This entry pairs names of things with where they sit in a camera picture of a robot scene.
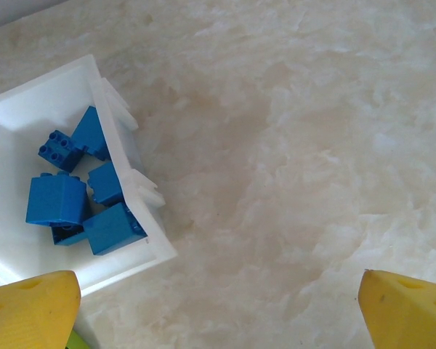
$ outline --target white marble surface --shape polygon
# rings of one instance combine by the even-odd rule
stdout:
[[[436,0],[71,0],[0,92],[88,53],[179,252],[83,300],[95,348],[372,348],[364,269],[436,282]]]

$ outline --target blue lego brick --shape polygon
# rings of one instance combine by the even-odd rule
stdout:
[[[88,107],[71,136],[74,145],[99,160],[110,158],[102,126],[95,107]]]
[[[84,240],[87,235],[82,225],[67,225],[65,227],[52,227],[53,243],[55,245],[70,246]]]
[[[49,227],[82,225],[91,217],[86,183],[60,171],[31,180],[26,222]]]
[[[56,129],[49,135],[46,143],[39,148],[39,155],[59,169],[72,172],[84,152],[76,148],[67,135]]]
[[[83,226],[95,255],[107,254],[147,237],[131,211],[122,202],[84,221]]]
[[[107,162],[90,171],[87,185],[94,189],[92,200],[98,204],[112,206],[124,200],[113,162]]]

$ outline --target green object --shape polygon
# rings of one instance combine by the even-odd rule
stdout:
[[[84,342],[84,340],[79,336],[79,334],[75,333],[73,330],[71,331],[65,349],[90,349],[90,347],[87,345],[87,343]]]

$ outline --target white plastic container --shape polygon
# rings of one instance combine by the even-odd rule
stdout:
[[[55,246],[50,229],[25,223],[31,178],[57,172],[37,155],[39,146],[55,129],[71,134],[89,105],[97,109],[126,205],[148,234],[105,256],[92,255],[87,240]],[[0,286],[74,270],[84,296],[176,256],[156,211],[163,196],[141,173],[137,122],[127,108],[91,55],[0,95]],[[100,164],[85,156],[73,174],[86,181]]]

